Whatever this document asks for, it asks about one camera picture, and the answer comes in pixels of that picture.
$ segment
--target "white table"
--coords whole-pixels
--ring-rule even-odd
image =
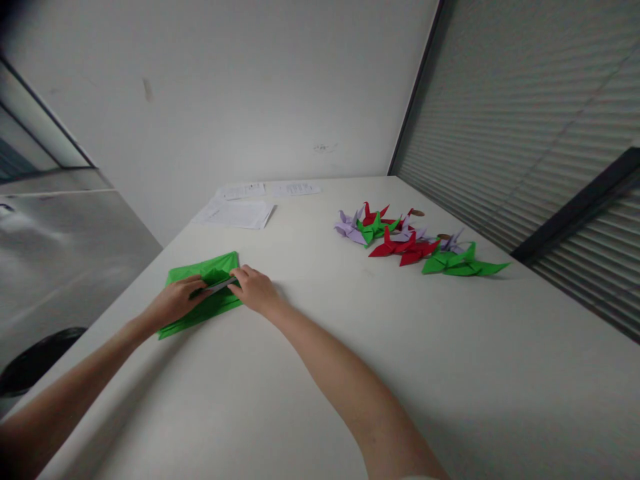
[[[415,207],[434,235],[462,224],[395,177],[317,183],[320,195],[275,199],[261,231],[186,226],[20,405],[140,312],[170,268],[236,250],[380,374],[452,476],[638,473],[638,346],[518,263],[462,278],[368,258],[334,232],[339,209],[390,203],[396,217]],[[462,240],[476,240],[481,260],[509,260],[470,229]],[[62,477],[366,475],[293,348],[239,307],[142,345],[42,475]]]

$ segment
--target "purple origami crane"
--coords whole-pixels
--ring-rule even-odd
[[[432,237],[426,237],[425,233],[427,231],[427,228],[423,228],[422,230],[418,230],[415,231],[415,240],[416,241],[420,241],[420,240],[427,240],[427,241],[434,241],[437,239],[434,239]],[[411,238],[411,234],[414,231],[410,231],[409,230],[409,216],[407,215],[405,217],[404,222],[402,222],[402,230],[400,230],[400,233],[397,233],[396,235],[391,237],[391,240],[393,241],[400,241],[400,242],[408,242],[409,239]]]
[[[358,227],[357,227],[357,221],[360,220],[360,215],[362,215],[362,210],[363,209],[356,211],[353,218],[346,216],[345,213],[342,210],[340,210],[341,221],[336,222],[333,228],[336,230],[336,232],[338,232],[343,237],[347,237],[348,239],[356,243],[359,243],[361,245],[366,245],[367,241],[362,236],[362,233],[360,233],[360,230],[358,230]]]
[[[460,237],[460,234],[462,234],[463,230],[464,228],[462,228],[462,230],[460,230],[455,235],[452,235],[449,240],[447,240],[447,242],[442,246],[442,248],[440,248],[440,251],[452,251],[458,254],[464,253],[464,248],[458,245],[458,237]]]

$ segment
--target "stack of paper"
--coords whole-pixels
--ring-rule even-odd
[[[232,187],[220,187],[215,196],[224,200],[236,200],[240,198],[262,197],[266,194],[265,184],[262,182],[234,185]]]
[[[320,187],[309,182],[274,182],[271,184],[271,194],[274,197],[312,195],[320,192],[322,192]]]
[[[260,230],[267,224],[273,207],[264,201],[228,202],[214,197],[191,222]]]

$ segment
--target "floor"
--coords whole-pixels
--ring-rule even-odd
[[[96,170],[0,185],[0,371],[68,327],[88,327],[160,253]],[[18,399],[0,399],[0,417]]]

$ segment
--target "green origami crane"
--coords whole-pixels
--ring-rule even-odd
[[[375,214],[375,220],[372,224],[365,227],[360,220],[357,220],[356,226],[358,227],[358,230],[360,230],[360,233],[362,233],[362,238],[364,238],[367,242],[365,248],[369,248],[373,239],[385,236],[385,227],[389,227],[389,231],[391,232],[395,230],[395,228],[398,226],[398,223],[400,223],[400,219],[391,224],[382,222],[380,220],[380,212],[377,212]]]
[[[167,285],[190,277],[191,275],[202,275],[202,280],[204,280],[207,285],[217,285],[231,278],[229,272],[234,268],[238,268],[238,266],[238,253],[234,251],[229,252],[211,260],[169,270]],[[242,302],[238,297],[232,294],[228,288],[223,288],[198,304],[198,306],[180,320],[176,320],[162,328],[158,332],[160,335],[159,339],[162,340],[170,337],[174,333],[188,329],[204,320],[208,320],[240,305],[242,305]]]
[[[458,275],[460,277],[470,277],[472,275],[486,277],[498,273],[510,264],[511,263],[488,263],[476,260],[475,242],[471,242],[468,250],[459,255],[454,252],[440,251],[440,246],[438,245],[438,248],[436,248],[430,258],[425,262],[422,273],[442,272],[445,275]]]

